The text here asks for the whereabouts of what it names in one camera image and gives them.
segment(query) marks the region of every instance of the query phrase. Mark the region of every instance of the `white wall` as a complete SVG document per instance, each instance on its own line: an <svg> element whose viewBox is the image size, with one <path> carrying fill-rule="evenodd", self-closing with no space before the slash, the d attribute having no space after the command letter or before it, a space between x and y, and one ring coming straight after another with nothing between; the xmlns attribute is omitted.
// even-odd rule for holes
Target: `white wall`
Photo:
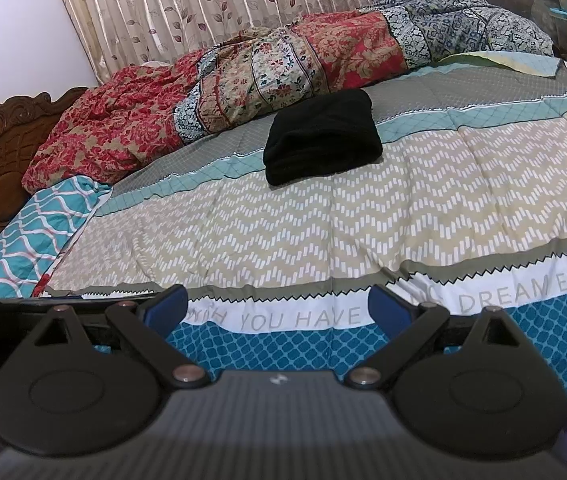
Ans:
<svg viewBox="0 0 567 480"><path fill-rule="evenodd" d="M62 0L0 0L0 103L96 85Z"/></svg>

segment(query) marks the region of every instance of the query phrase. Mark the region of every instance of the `bed sheet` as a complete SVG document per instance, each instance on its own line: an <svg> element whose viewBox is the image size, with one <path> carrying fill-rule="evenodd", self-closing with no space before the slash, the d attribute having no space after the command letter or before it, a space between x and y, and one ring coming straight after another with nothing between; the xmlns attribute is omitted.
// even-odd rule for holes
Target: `bed sheet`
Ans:
<svg viewBox="0 0 567 480"><path fill-rule="evenodd" d="M169 342L223 368L330 368L387 342L374 284L453 314L508 308L567 389L567 69L452 63L366 89L383 161L268 186L272 116L164 156L113 187L46 294L174 283Z"/></svg>

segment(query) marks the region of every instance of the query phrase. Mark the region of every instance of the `carved wooden headboard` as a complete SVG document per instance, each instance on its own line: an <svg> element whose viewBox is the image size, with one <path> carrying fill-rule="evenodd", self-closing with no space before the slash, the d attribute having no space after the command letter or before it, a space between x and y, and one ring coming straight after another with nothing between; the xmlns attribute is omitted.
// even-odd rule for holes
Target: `carved wooden headboard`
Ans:
<svg viewBox="0 0 567 480"><path fill-rule="evenodd" d="M47 93L11 97L0 104L0 231L30 198L21 178L39 146L48 138L62 112L85 88L68 90L51 102Z"/></svg>

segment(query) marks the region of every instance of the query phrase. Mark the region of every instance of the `chevron pattern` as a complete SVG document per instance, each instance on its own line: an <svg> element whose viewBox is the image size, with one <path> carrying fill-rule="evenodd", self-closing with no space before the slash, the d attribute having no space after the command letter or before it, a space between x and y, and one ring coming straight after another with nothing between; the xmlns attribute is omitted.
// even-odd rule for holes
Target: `chevron pattern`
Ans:
<svg viewBox="0 0 567 480"><path fill-rule="evenodd" d="M567 238L567 114L413 134L379 164L281 189L259 172L150 198L95 218L51 286L289 286L554 238Z"/></svg>
<svg viewBox="0 0 567 480"><path fill-rule="evenodd" d="M35 193L0 234L0 298L27 298L110 186L87 176Z"/></svg>

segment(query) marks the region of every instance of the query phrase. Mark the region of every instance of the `folded black cloth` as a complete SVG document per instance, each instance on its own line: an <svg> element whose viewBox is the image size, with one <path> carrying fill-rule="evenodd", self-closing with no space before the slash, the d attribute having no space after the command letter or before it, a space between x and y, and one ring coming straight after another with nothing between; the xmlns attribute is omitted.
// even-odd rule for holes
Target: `folded black cloth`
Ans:
<svg viewBox="0 0 567 480"><path fill-rule="evenodd" d="M374 162L383 148L372 120L370 96L342 90L281 110L264 149L266 180L281 186Z"/></svg>

